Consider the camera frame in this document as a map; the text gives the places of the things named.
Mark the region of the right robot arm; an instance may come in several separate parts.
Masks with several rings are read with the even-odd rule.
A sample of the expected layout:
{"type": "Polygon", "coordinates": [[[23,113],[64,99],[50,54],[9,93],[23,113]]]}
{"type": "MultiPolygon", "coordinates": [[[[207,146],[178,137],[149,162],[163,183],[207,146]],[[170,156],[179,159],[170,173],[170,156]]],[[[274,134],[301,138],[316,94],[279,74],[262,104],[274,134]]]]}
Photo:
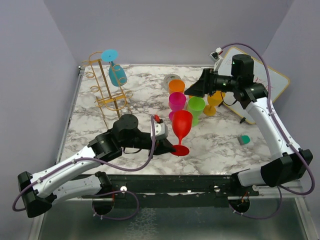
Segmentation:
{"type": "Polygon", "coordinates": [[[185,94],[203,98],[216,91],[233,93],[237,102],[251,116],[264,137],[271,155],[271,162],[260,168],[234,173],[229,189],[240,196],[248,186],[277,187],[300,179],[313,159],[310,150],[302,149],[289,135],[268,99],[268,91],[261,83],[254,82],[254,60],[247,54],[232,57],[231,74],[219,75],[212,68],[205,68],[198,81],[185,90],[185,94]]]}

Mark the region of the green wine glass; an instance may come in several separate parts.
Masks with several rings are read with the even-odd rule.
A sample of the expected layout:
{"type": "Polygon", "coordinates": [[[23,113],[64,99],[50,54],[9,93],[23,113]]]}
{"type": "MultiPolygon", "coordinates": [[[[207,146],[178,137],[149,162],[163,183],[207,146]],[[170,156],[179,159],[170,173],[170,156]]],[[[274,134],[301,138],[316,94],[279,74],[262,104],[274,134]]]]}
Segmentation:
{"type": "Polygon", "coordinates": [[[206,102],[203,98],[193,96],[188,100],[187,110],[192,114],[192,126],[199,123],[199,116],[203,112],[206,102]]]}

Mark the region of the pink wine glass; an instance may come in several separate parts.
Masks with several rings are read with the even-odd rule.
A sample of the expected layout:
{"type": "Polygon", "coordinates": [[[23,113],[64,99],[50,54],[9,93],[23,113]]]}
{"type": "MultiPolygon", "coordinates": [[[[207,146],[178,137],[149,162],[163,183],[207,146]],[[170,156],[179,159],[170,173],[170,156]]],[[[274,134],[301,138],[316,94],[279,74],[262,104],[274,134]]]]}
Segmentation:
{"type": "Polygon", "coordinates": [[[186,96],[181,92],[173,92],[170,94],[168,102],[169,108],[171,109],[169,113],[170,121],[172,121],[175,112],[185,108],[186,100],[186,96]]]}

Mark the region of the cyan wine glass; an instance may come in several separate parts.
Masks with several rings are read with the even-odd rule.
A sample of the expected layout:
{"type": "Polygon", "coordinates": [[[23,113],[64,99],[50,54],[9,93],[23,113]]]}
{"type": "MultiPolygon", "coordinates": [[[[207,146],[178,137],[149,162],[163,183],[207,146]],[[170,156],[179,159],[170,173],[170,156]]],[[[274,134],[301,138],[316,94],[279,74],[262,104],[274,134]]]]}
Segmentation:
{"type": "Polygon", "coordinates": [[[101,54],[101,59],[104,62],[110,63],[108,75],[112,85],[121,87],[127,83],[128,79],[124,69],[119,64],[115,64],[117,57],[118,52],[115,49],[107,49],[101,54]]]}

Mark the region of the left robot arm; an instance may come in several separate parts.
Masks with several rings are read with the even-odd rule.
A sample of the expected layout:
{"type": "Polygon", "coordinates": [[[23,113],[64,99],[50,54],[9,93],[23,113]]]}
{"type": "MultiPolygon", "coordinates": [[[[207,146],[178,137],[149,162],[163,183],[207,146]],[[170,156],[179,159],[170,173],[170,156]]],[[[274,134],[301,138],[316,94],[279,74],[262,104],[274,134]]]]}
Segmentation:
{"type": "Polygon", "coordinates": [[[97,135],[68,159],[37,173],[20,173],[17,176],[17,198],[23,202],[22,210],[29,218],[34,218],[61,201],[89,195],[106,197],[112,190],[112,184],[105,173],[97,172],[82,179],[78,178],[79,175],[101,165],[125,172],[137,172],[145,168],[153,156],[174,153],[176,150],[167,139],[168,128],[163,120],[153,115],[150,122],[151,132],[142,132],[138,128],[138,118],[133,114],[124,114],[113,123],[111,129],[97,135]],[[122,156],[123,150],[127,148],[147,150],[147,161],[136,168],[110,163],[122,156]]]}

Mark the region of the red wine glass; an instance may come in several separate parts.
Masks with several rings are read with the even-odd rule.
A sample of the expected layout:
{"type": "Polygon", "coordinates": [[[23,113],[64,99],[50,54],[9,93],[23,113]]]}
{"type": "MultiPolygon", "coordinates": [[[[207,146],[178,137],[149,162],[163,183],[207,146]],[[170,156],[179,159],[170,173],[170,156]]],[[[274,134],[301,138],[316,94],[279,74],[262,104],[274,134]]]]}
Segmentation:
{"type": "Polygon", "coordinates": [[[183,145],[182,141],[191,131],[192,121],[193,115],[187,110],[179,110],[173,114],[172,130],[178,138],[178,144],[173,146],[175,149],[173,155],[183,157],[190,153],[189,148],[183,145]]]}

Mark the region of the orange wine glass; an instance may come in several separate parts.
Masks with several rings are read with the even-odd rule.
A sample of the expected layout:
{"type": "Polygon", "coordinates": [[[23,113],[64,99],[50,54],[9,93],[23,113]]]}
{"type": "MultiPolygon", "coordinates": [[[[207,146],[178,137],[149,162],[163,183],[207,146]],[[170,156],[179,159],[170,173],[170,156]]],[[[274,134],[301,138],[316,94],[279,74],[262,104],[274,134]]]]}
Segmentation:
{"type": "Polygon", "coordinates": [[[185,91],[185,83],[181,79],[173,79],[168,83],[168,92],[172,93],[184,93],[185,91]]]}

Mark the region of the gold wire glass rack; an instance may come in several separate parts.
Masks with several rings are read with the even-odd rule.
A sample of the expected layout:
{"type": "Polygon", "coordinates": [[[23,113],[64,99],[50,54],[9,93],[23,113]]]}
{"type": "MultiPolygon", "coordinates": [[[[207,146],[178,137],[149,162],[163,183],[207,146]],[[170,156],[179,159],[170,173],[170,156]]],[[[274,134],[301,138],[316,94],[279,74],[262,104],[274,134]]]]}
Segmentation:
{"type": "Polygon", "coordinates": [[[129,100],[132,98],[133,92],[131,90],[124,91],[124,85],[119,87],[112,85],[109,77],[111,64],[102,60],[102,53],[103,51],[92,53],[87,60],[82,62],[82,67],[89,68],[84,76],[95,80],[95,85],[90,87],[90,91],[94,94],[100,94],[100,96],[95,96],[94,104],[101,111],[103,122],[107,126],[104,108],[115,112],[119,118],[123,110],[131,114],[129,100]]]}

